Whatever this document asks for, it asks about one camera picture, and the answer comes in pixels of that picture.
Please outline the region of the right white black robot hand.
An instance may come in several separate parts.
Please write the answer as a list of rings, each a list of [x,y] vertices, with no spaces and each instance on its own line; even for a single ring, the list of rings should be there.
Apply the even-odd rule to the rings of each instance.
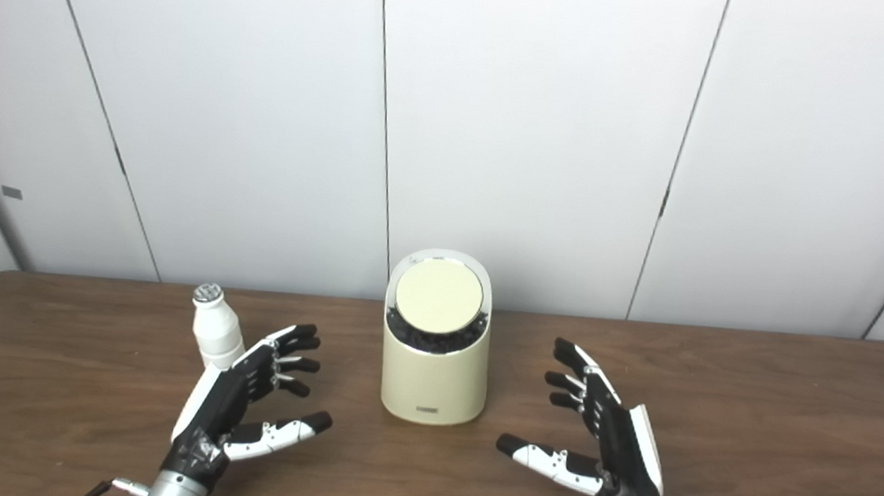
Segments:
[[[646,405],[625,406],[598,362],[578,344],[558,337],[553,354],[572,373],[545,374],[547,384],[558,389],[549,400],[581,416],[599,444],[599,457],[528,442],[510,433],[498,437],[497,450],[582,495],[663,496],[661,459]]]

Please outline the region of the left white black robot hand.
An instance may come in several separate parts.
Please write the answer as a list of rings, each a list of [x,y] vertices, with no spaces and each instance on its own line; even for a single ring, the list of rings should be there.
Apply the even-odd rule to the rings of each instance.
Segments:
[[[318,372],[317,360],[300,355],[322,345],[317,325],[295,324],[266,335],[228,368],[205,370],[171,433],[171,448],[160,471],[174,483],[190,482],[214,491],[231,462],[284,450],[329,430],[325,410],[276,422],[244,422],[249,406],[273,392],[309,395],[292,370]]]

